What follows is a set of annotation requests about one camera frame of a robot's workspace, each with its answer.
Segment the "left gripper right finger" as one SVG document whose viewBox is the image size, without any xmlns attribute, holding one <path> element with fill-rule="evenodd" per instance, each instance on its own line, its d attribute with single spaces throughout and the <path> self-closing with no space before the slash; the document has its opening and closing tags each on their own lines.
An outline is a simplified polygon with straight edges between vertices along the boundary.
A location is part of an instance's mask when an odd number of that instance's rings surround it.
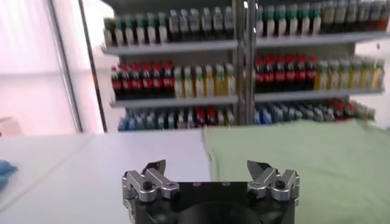
<svg viewBox="0 0 390 224">
<path fill-rule="evenodd" d="M 256 199 L 271 197 L 276 201 L 299 201 L 300 176 L 295 170 L 286 169 L 280 173 L 268 163 L 247 161 L 252 181 L 247 192 Z"/>
</svg>

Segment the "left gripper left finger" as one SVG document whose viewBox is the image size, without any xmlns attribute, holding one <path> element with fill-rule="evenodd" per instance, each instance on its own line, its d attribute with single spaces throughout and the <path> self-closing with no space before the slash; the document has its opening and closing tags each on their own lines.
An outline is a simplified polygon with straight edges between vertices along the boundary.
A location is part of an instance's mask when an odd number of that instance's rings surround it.
<svg viewBox="0 0 390 224">
<path fill-rule="evenodd" d="M 177 182 L 164 176 L 166 160 L 148 163 L 141 173 L 136 170 L 126 171 L 122 176 L 122 198 L 141 202 L 153 202 L 160 194 L 165 199 L 173 199 L 180 189 Z"/>
</svg>

